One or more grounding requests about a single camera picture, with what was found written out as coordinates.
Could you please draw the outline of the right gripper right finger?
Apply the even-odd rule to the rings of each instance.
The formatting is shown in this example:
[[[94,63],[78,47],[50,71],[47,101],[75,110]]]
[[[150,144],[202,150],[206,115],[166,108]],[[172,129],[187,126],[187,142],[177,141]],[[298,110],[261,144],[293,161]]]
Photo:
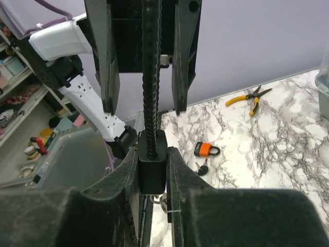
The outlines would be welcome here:
[[[216,189],[168,149],[173,246],[328,246],[313,203],[291,189]]]

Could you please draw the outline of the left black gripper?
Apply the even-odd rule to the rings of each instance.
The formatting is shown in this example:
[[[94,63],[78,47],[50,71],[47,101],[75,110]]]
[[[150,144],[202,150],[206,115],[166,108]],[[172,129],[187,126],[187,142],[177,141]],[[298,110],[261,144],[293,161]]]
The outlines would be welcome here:
[[[196,76],[196,55],[202,1],[155,1],[160,3],[160,36],[147,38],[154,23],[142,18],[143,1],[85,1],[87,19],[98,56],[97,79],[103,110],[115,114],[119,73],[141,73],[146,44],[167,56],[160,67],[172,64],[172,94],[177,115],[187,109],[188,90]]]

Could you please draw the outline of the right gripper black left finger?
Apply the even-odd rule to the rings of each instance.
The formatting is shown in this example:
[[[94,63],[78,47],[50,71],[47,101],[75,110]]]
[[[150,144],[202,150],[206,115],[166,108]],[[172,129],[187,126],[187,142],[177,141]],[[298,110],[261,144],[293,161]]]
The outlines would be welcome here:
[[[1,246],[137,246],[137,156],[84,191],[2,190]]]

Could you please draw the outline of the small silver keys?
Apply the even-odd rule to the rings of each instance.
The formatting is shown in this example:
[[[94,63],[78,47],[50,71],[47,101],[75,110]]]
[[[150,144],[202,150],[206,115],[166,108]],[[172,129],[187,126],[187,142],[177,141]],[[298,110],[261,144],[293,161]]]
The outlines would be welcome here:
[[[166,193],[163,193],[162,195],[152,195],[150,197],[150,200],[153,204],[158,204],[161,206],[161,209],[163,210],[163,212],[165,214],[168,213],[168,206],[167,206],[167,194]]]

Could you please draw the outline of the small black keys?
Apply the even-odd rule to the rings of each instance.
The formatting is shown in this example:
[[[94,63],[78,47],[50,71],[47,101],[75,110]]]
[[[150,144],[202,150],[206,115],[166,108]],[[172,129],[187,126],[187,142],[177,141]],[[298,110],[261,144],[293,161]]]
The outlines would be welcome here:
[[[197,170],[195,171],[195,173],[202,177],[205,176],[208,172],[209,172],[209,167],[208,167],[208,159],[206,158],[204,160],[204,163],[202,165],[200,165],[198,162],[195,163],[197,166]]]

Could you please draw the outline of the orange padlock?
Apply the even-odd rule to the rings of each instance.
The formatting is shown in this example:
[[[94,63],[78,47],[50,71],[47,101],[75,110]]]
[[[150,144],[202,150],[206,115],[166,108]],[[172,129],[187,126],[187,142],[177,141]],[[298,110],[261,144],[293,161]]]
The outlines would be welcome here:
[[[220,152],[221,150],[219,147],[205,142],[197,142],[194,148],[194,155],[198,157],[217,156]]]

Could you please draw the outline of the clear green plastic storage box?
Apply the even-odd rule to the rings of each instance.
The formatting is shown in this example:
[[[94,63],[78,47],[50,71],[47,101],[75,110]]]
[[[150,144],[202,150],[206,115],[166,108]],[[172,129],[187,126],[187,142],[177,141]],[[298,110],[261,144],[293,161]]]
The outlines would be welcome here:
[[[319,73],[315,77],[315,85],[318,90],[319,98],[319,111],[320,113],[329,120],[329,85],[328,85],[328,43],[326,44]]]

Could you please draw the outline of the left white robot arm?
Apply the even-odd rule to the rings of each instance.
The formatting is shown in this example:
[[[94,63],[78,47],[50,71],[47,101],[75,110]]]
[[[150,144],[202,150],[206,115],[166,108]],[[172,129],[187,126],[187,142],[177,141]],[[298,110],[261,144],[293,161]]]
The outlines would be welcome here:
[[[61,93],[101,133],[114,156],[124,158],[137,141],[135,130],[117,118],[121,73],[141,73],[146,153],[158,153],[159,74],[172,68],[177,114],[187,108],[195,78],[201,1],[85,1],[79,16],[46,1],[61,18],[12,42],[36,77]]]

